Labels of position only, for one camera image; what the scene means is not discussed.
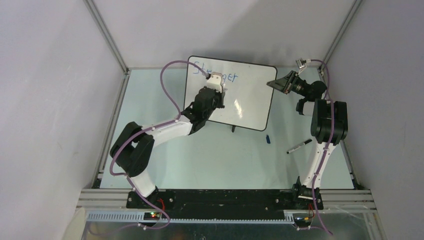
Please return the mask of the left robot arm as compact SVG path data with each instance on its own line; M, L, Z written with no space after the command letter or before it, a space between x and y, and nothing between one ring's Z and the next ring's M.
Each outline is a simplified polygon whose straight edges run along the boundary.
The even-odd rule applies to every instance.
M140 193L138 201L145 208L153 208L158 202L157 187L147 171L153 149L177 137L198 132L216 109L225 108L225 94L226 88L217 90L205 86L176 119L149 127L132 121L124 127L109 155L112 163L123 169L122 175L127 177L132 188Z

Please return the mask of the white whiteboard black frame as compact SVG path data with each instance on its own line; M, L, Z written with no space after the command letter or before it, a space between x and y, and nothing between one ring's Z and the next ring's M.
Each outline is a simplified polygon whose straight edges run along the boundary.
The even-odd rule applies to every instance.
M226 89L225 107L216 109L209 120L256 131L266 129L274 92L267 83L276 79L276 67L194 55L187 60L191 64L187 67L184 107L206 85L202 72L220 73Z

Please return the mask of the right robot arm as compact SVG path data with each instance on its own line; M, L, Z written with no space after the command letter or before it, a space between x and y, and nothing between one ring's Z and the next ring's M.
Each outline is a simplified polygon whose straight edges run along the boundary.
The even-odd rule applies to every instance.
M267 82L267 86L283 94L294 92L300 96L296 111L311 117L310 134L313 147L307 167L292 186L291 204L304 209L320 194L321 179L332 152L348 134L347 103L324 99L327 86L322 81L307 83L298 72Z

